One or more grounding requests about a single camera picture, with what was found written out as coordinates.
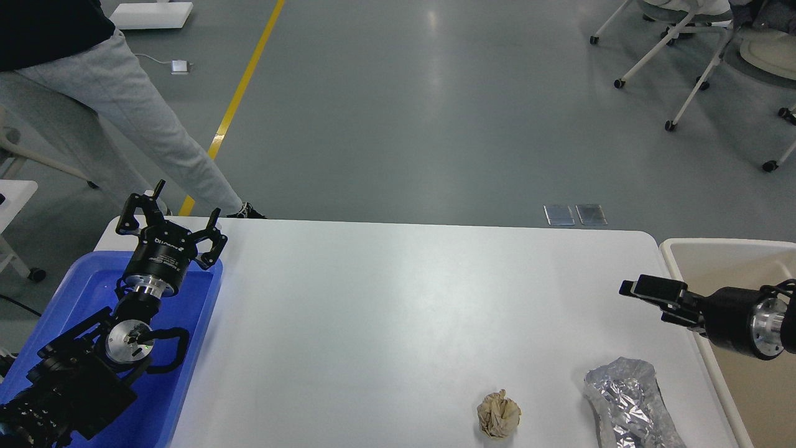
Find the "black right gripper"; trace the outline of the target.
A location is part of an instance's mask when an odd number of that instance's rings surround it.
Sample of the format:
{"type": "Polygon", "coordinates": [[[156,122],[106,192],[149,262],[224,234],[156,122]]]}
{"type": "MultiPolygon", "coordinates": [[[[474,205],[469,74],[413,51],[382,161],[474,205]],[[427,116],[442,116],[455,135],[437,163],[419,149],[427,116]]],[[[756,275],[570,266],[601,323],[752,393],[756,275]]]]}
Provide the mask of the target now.
{"type": "Polygon", "coordinates": [[[717,347],[765,361],[790,351],[790,310],[780,297],[783,292],[773,286],[722,287],[702,297],[685,282],[646,274],[623,281],[619,288],[620,295],[659,308],[661,321],[705,330],[717,347]]]}

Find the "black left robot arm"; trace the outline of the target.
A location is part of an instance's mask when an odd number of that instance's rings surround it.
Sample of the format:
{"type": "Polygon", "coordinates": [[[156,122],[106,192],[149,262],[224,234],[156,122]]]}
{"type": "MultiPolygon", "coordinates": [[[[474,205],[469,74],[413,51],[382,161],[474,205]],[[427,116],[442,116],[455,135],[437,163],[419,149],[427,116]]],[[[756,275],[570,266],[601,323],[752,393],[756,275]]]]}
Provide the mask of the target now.
{"type": "Polygon", "coordinates": [[[45,344],[28,388],[2,405],[3,447],[65,447],[72,434],[92,439],[137,399],[132,385],[144,374],[168,374],[184,363],[190,331],[153,329],[162,300],[177,295],[190,265],[210,269],[227,237],[216,226],[216,208],[206,227],[191,231],[165,218],[157,199],[132,194],[116,232],[134,235],[137,246],[119,276],[118,303],[102,308],[45,344]]]}

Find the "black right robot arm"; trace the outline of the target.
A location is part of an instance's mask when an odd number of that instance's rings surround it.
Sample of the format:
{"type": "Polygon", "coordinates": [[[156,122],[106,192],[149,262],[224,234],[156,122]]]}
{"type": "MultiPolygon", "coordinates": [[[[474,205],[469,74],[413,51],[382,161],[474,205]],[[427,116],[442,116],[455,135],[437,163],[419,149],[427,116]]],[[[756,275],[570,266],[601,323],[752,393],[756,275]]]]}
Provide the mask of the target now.
{"type": "Polygon", "coordinates": [[[794,279],[759,289],[721,287],[702,296],[685,282],[643,274],[623,281],[619,294],[653,304],[662,321],[718,348],[765,361],[795,352],[794,279]]]}

